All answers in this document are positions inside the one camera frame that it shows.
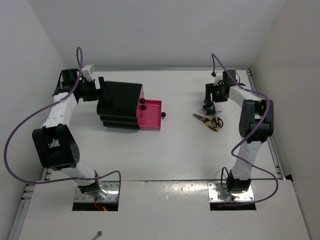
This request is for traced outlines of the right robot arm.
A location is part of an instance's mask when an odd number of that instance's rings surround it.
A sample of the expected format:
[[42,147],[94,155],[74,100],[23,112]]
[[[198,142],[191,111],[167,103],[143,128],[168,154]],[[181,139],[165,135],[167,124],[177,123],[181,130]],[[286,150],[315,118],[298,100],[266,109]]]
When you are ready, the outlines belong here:
[[226,182],[222,187],[229,193],[241,193],[249,189],[258,151],[274,132],[274,102],[246,89],[235,70],[223,71],[218,80],[205,85],[202,108],[205,115],[212,117],[208,125],[213,130],[218,130],[224,125],[215,104],[228,100],[234,101],[241,108],[238,129],[242,143],[236,162],[227,172]]

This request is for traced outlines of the black yellow scissors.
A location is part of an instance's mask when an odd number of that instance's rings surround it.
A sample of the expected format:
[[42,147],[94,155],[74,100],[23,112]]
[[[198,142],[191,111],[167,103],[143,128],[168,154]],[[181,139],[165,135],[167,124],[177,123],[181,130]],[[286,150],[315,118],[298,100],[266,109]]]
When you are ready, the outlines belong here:
[[214,129],[222,128],[224,126],[223,120],[218,117],[218,112],[216,110],[215,104],[212,104],[212,110],[213,110],[213,118],[211,120],[211,125]]

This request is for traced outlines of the orange green screwdriver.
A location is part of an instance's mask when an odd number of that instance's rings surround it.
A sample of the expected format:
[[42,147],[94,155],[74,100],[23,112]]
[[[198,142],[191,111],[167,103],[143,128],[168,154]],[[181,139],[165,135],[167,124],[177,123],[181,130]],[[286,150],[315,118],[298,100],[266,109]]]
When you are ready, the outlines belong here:
[[209,115],[216,115],[217,113],[220,113],[221,111],[216,111],[214,109],[205,109],[204,114],[209,116]]

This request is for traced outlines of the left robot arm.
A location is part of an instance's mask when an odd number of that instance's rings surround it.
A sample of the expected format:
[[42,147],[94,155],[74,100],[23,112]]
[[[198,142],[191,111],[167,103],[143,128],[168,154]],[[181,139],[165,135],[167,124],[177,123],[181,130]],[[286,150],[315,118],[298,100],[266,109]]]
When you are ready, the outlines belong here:
[[98,173],[80,159],[79,147],[69,129],[71,116],[80,99],[98,100],[92,64],[81,70],[62,70],[53,93],[54,106],[41,128],[32,132],[32,139],[45,169],[59,171],[73,178],[84,195],[104,201],[108,187],[99,179]]

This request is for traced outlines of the black drawer cabinet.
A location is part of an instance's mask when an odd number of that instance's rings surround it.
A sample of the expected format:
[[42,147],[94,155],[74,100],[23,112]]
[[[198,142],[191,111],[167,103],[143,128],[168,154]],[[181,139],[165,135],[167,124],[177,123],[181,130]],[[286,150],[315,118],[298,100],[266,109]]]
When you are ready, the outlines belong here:
[[104,127],[138,130],[137,107],[141,83],[105,81],[113,95],[112,105],[97,103],[96,112]]

